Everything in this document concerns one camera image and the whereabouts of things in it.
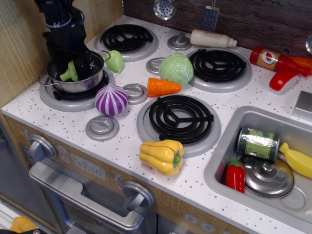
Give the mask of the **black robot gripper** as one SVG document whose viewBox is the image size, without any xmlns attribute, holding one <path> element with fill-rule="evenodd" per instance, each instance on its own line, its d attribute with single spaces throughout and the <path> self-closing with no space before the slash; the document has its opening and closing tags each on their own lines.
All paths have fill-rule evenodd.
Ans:
<svg viewBox="0 0 312 234">
<path fill-rule="evenodd" d="M 74 60 L 78 80 L 87 79 L 92 74 L 95 62 L 84 43 L 86 38 L 84 21 L 45 21 L 44 23 L 50 29 L 49 32 L 43 33 L 51 57 L 47 65 L 47 73 L 59 76 L 66 72 L 68 63 Z"/>
</svg>

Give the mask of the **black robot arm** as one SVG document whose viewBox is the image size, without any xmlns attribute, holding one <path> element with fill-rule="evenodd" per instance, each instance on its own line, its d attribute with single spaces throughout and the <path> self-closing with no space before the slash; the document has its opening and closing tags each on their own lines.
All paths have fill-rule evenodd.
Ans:
<svg viewBox="0 0 312 234">
<path fill-rule="evenodd" d="M 42 35 L 54 64 L 63 73 L 72 61 L 78 80 L 87 79 L 94 65 L 85 45 L 83 12 L 75 8 L 71 0 L 37 0 L 35 4 L 44 14 L 44 23 L 49 28 Z"/>
</svg>

